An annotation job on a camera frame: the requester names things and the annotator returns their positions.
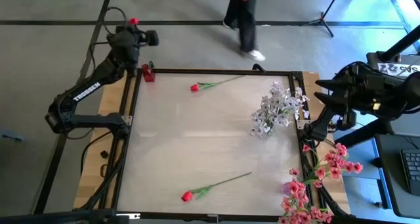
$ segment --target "pink flower bouquet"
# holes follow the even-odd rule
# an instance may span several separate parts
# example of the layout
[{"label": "pink flower bouquet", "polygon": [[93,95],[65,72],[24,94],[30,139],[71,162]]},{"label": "pink flower bouquet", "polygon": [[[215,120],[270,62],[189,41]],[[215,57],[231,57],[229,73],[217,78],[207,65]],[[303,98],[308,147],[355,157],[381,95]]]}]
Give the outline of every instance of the pink flower bouquet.
[{"label": "pink flower bouquet", "polygon": [[[297,176],[299,170],[292,168],[289,174],[293,176],[291,182],[283,185],[283,191],[289,197],[284,197],[282,208],[285,210],[283,216],[279,218],[279,223],[290,224],[313,224],[313,223],[331,223],[332,213],[327,209],[318,209],[315,206],[309,206],[309,198],[306,195],[306,186],[313,184],[316,188],[322,187],[322,180],[325,177],[339,179],[343,171],[360,173],[363,166],[356,162],[347,162],[348,154],[346,146],[337,143],[337,150],[330,150],[313,167],[308,177],[299,181]],[[304,145],[303,152],[313,151],[308,145]]]}]

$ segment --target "wooden tabletop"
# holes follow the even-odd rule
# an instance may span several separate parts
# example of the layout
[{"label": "wooden tabletop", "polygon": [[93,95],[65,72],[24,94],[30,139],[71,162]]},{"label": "wooden tabletop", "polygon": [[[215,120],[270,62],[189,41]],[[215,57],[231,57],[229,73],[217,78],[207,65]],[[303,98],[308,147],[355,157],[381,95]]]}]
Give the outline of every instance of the wooden tabletop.
[{"label": "wooden tabletop", "polygon": [[[311,119],[314,120],[321,112],[322,108],[324,107],[323,104],[313,95],[314,92],[320,91],[320,87],[315,84],[315,81],[319,79],[319,75],[313,72],[304,72],[304,84],[306,89],[306,94],[310,98],[308,103],[310,109]],[[121,79],[117,83],[112,85],[107,85],[104,88],[102,100],[100,103],[99,114],[106,115],[110,112],[117,112],[119,110],[119,105],[121,102],[121,96],[123,94],[123,88],[125,85],[126,80]],[[135,83],[135,79],[131,80],[131,87],[133,89],[133,85]],[[127,105],[130,105],[131,98],[128,98]],[[107,132],[105,129],[95,129],[92,140],[101,136],[103,133]],[[333,140],[332,135],[328,135],[329,140]],[[95,143],[90,147],[88,153],[86,155],[86,160],[83,168],[83,174],[81,176],[81,180],[79,183],[79,189],[77,192],[77,196],[75,198],[74,207],[78,208],[89,199],[89,197],[95,192],[98,186],[103,181],[103,178],[100,176],[100,168],[102,165],[107,164],[108,159],[104,159],[100,156],[100,153],[105,151],[110,151],[112,143],[112,136],[106,136],[105,138],[101,139],[99,142]],[[328,143],[322,142],[321,145],[318,147],[317,152],[319,156],[324,156],[328,151],[331,149],[331,145]],[[340,207],[347,213],[350,213],[350,208],[348,206],[347,196],[345,194],[345,188],[343,184],[343,180],[333,180],[326,178],[324,180],[324,186],[329,191],[330,195],[333,199],[340,205]],[[108,193],[106,208],[110,207],[110,201],[112,199],[112,191],[114,190],[114,183],[111,184],[110,191]],[[314,203],[319,205],[318,195],[313,195]]]}]

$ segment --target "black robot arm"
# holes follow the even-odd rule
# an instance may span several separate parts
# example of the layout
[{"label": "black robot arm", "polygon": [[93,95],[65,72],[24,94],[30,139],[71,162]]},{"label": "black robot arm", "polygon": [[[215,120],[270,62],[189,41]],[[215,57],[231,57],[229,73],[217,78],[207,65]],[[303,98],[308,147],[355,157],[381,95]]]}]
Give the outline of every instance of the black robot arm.
[{"label": "black robot arm", "polygon": [[114,83],[127,71],[132,77],[136,73],[140,48],[159,44],[155,31],[143,32],[136,24],[125,23],[116,28],[115,34],[107,35],[111,47],[106,59],[98,65],[92,75],[64,93],[57,95],[49,106],[46,121],[55,133],[68,133],[75,128],[106,127],[114,135],[126,134],[128,128],[118,113],[107,116],[75,115],[79,102],[102,86]]},{"label": "black robot arm", "polygon": [[323,141],[334,115],[343,117],[337,122],[337,129],[346,130],[356,124],[354,110],[385,120],[420,110],[420,72],[404,80],[383,74],[363,62],[353,62],[333,79],[318,80],[316,84],[333,93],[315,93],[325,106],[317,120],[305,125],[303,135],[308,140]]}]

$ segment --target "concrete floor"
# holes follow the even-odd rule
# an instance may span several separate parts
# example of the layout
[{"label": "concrete floor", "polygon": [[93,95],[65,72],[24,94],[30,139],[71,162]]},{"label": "concrete floor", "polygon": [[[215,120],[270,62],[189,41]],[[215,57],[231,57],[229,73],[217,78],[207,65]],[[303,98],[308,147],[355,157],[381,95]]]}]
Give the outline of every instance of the concrete floor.
[{"label": "concrete floor", "polygon": [[[412,26],[419,10],[412,0],[397,0]],[[0,20],[96,20],[103,0],[0,0]],[[317,18],[329,0],[259,0],[258,20],[306,21]],[[140,20],[221,20],[228,0],[111,0],[128,16]],[[107,20],[119,20],[111,12]],[[328,20],[399,22],[390,0],[337,0]],[[0,26],[0,129],[19,131],[25,142],[0,140],[0,216],[30,213],[56,135],[43,117],[55,95],[71,87],[83,64],[94,26]],[[142,49],[141,60],[165,68],[249,69],[252,61],[238,55],[235,32],[222,26],[145,26],[159,33],[161,45]],[[306,70],[331,78],[344,65],[361,60],[371,51],[388,49],[406,35],[402,27],[259,26],[258,42],[266,55],[267,70]],[[99,41],[105,33],[100,33]],[[109,51],[98,46],[101,61]],[[410,47],[406,53],[415,53]],[[98,110],[101,92],[83,101],[80,113]],[[73,135],[84,131],[74,131]],[[69,211],[79,182],[81,151],[90,138],[67,143],[46,212]],[[346,177],[350,208],[356,216],[367,212],[378,219],[383,210],[363,200],[377,200],[375,185]],[[388,220],[402,221],[387,214]],[[414,220],[403,220],[413,223]],[[169,223],[142,221],[141,223]]]}]

